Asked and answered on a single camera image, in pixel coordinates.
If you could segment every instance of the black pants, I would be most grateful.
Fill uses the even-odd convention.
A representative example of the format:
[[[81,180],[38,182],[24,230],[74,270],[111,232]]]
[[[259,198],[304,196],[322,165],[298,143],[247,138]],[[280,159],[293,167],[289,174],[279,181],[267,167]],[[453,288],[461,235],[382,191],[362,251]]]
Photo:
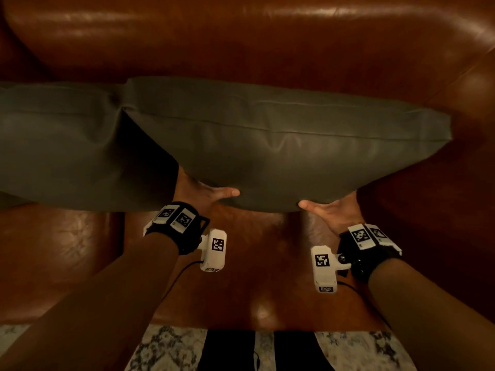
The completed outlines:
[[[198,371],[254,370],[254,331],[208,331]],[[335,371],[313,332],[275,332],[277,371]]]

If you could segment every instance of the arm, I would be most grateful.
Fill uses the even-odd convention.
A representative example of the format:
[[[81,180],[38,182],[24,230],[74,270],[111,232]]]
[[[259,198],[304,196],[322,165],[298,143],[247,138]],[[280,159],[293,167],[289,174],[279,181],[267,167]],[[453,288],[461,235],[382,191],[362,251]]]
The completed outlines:
[[[356,192],[330,204],[303,200],[300,207],[320,216],[336,236],[365,222]],[[381,263],[368,287],[419,369],[486,370],[495,365],[495,325],[407,263]]]
[[[179,168],[174,201],[187,202],[200,214],[237,195],[237,189],[207,187]],[[34,322],[0,358],[0,370],[124,369],[178,256],[170,238],[148,234]]]

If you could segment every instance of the forearm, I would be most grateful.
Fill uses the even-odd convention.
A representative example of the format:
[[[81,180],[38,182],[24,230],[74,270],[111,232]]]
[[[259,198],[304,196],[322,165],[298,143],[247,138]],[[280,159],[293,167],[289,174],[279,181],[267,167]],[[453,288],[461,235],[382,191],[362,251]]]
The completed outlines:
[[[491,369],[495,325],[398,259],[371,274],[378,309],[418,368]]]
[[[152,233],[37,320],[0,369],[124,369],[160,304],[178,251]]]

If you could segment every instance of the person's left hand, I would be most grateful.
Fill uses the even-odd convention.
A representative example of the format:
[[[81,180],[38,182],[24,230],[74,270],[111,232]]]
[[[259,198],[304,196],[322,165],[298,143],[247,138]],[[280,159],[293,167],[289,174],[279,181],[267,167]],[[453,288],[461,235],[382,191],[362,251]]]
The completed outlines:
[[[241,192],[233,187],[209,187],[189,177],[179,166],[173,201],[186,202],[204,216],[214,202],[240,194]]]

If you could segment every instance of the wristband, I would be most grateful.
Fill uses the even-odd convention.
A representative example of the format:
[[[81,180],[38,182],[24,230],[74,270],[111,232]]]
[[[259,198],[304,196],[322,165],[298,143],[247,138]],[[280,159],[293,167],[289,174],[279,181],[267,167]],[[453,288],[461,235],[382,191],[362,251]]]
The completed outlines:
[[[210,219],[200,216],[196,208],[184,202],[164,206],[144,229],[144,233],[162,233],[170,237],[179,249],[179,255],[192,253],[201,243],[201,235]]]
[[[358,224],[340,234],[341,263],[351,263],[352,275],[368,283],[370,275],[387,259],[401,259],[402,250],[376,225]]]

